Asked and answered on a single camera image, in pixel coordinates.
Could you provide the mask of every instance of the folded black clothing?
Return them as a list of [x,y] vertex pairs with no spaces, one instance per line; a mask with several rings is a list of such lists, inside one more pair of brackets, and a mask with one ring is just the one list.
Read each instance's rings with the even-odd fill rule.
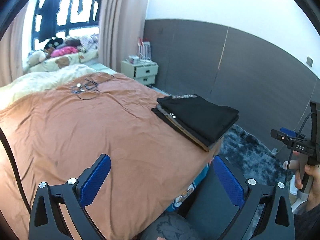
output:
[[211,143],[217,141],[238,120],[239,111],[217,106],[198,95],[157,99],[160,106]]
[[176,130],[178,133],[183,135],[191,142],[202,147],[205,151],[210,151],[215,145],[215,142],[210,142],[206,138],[203,138],[201,135],[197,134],[196,132],[188,128],[183,122],[178,120],[178,118],[173,118],[171,115],[167,113],[166,115],[164,115],[163,112],[165,112],[165,110],[162,109],[160,105],[157,105],[156,108],[152,108],[151,111],[171,128]]

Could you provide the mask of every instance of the hand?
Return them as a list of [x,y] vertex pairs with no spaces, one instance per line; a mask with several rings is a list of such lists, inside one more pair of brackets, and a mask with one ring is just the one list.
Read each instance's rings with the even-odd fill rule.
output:
[[[294,151],[293,154],[298,156],[300,153]],[[290,162],[289,169],[297,170],[295,173],[294,185],[297,189],[302,189],[303,185],[300,178],[299,168],[300,168],[300,165],[298,160],[294,160]],[[304,168],[304,171],[306,174],[314,177],[312,188],[309,193],[307,207],[306,207],[306,211],[308,212],[320,204],[320,168],[318,168],[318,166],[306,165]]]

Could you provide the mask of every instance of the gray fluffy rug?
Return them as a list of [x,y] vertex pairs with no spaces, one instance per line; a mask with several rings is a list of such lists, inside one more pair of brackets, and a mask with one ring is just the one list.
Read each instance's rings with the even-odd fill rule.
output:
[[[237,125],[233,125],[225,133],[220,154],[239,168],[247,179],[253,178],[259,184],[270,186],[284,182],[285,170],[275,157],[276,151],[270,151],[257,138]],[[259,205],[244,239],[251,238],[262,210],[263,205]]]

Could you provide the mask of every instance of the gray wall panel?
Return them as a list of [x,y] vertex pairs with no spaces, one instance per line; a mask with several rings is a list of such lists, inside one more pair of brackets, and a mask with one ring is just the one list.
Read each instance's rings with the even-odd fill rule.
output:
[[312,93],[320,101],[320,80],[315,87],[317,77],[296,58],[233,28],[218,71],[226,30],[197,21],[146,21],[144,37],[151,41],[153,60],[159,64],[156,87],[172,94],[197,93],[238,109],[237,124],[269,149],[280,149],[278,158],[285,160],[288,151],[270,131],[300,127],[301,116],[310,112],[305,109]]
[[248,33],[229,29],[211,101],[239,110],[238,124],[269,149],[279,148],[272,129],[294,129],[316,76],[293,56]]

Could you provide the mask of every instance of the white blanket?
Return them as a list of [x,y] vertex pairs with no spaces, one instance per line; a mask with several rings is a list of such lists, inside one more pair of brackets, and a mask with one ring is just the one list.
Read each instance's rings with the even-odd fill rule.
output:
[[55,89],[75,78],[97,72],[83,64],[66,66],[54,72],[33,72],[17,78],[9,85],[0,88],[0,110],[34,92]]

